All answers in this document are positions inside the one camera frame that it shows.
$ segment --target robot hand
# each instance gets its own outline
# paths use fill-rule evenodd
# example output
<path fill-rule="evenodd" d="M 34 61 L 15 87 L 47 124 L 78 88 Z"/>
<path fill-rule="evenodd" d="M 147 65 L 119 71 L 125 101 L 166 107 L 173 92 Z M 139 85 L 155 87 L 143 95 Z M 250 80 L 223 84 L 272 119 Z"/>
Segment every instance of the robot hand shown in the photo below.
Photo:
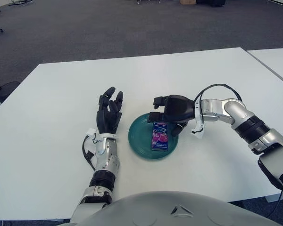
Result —
<path fill-rule="evenodd" d="M 96 115 L 96 124 L 99 133 L 115 134 L 122 114 L 119 112 L 123 102 L 123 92 L 120 91 L 115 101 L 110 100 L 115 88 L 109 88 L 99 99 L 99 110 Z"/>
<path fill-rule="evenodd" d="M 165 121 L 176 124 L 171 132 L 172 136 L 177 136 L 189 120 L 195 118 L 195 102 L 179 95 L 169 95 L 166 97 L 157 97 L 153 102 L 154 109 L 159 106 L 165 106 L 164 113 L 150 112 L 148 122 Z"/>

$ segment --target robot finger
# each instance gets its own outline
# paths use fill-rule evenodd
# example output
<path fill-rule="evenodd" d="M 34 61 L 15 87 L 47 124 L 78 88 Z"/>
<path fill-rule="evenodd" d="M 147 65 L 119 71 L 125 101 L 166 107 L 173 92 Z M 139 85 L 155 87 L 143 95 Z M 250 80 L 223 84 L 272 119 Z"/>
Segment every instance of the robot finger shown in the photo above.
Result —
<path fill-rule="evenodd" d="M 158 109 L 159 106 L 165 106 L 167 97 L 168 96 L 154 98 L 154 101 L 153 101 L 154 109 Z"/>
<path fill-rule="evenodd" d="M 115 87 L 110 87 L 99 99 L 99 111 L 104 110 L 109 105 L 109 100 L 113 93 L 115 92 Z"/>
<path fill-rule="evenodd" d="M 123 92 L 120 91 L 117 95 L 117 98 L 115 99 L 114 103 L 117 105 L 118 111 L 122 108 L 122 102 L 123 102 Z"/>
<path fill-rule="evenodd" d="M 117 113 L 118 112 L 118 107 L 113 100 L 109 101 L 109 109 L 110 109 L 111 113 Z"/>
<path fill-rule="evenodd" d="M 164 113 L 150 112 L 147 122 L 165 121 Z"/>

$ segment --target wall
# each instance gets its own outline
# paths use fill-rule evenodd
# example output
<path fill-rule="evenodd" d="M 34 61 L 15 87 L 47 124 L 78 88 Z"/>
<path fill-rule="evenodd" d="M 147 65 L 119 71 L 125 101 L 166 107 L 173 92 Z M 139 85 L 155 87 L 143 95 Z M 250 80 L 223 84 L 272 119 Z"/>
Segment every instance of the wall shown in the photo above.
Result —
<path fill-rule="evenodd" d="M 0 6 L 4 6 L 9 3 L 10 3 L 10 0 L 0 0 Z"/>

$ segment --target cardboard box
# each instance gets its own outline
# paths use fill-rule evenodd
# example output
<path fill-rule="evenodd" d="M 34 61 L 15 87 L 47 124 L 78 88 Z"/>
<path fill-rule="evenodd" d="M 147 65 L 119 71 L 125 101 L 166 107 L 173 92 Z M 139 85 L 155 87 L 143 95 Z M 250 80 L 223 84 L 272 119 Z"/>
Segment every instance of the cardboard box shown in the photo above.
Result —
<path fill-rule="evenodd" d="M 195 5 L 196 0 L 180 0 L 180 3 L 183 5 Z"/>

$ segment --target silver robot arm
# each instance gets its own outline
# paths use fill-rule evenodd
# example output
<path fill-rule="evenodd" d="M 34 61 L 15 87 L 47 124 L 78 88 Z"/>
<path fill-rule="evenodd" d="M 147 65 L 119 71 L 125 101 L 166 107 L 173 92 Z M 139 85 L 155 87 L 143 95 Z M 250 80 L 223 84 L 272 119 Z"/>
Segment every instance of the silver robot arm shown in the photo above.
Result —
<path fill-rule="evenodd" d="M 259 167 L 269 181 L 283 191 L 283 136 L 270 129 L 253 112 L 236 99 L 203 99 L 201 108 L 204 121 L 221 120 L 232 125 L 254 154 L 261 154 Z"/>
<path fill-rule="evenodd" d="M 118 174 L 119 159 L 115 135 L 103 134 L 96 143 L 97 164 L 89 187 L 76 207 L 70 223 L 80 223 L 93 213 L 112 203 L 114 181 Z"/>

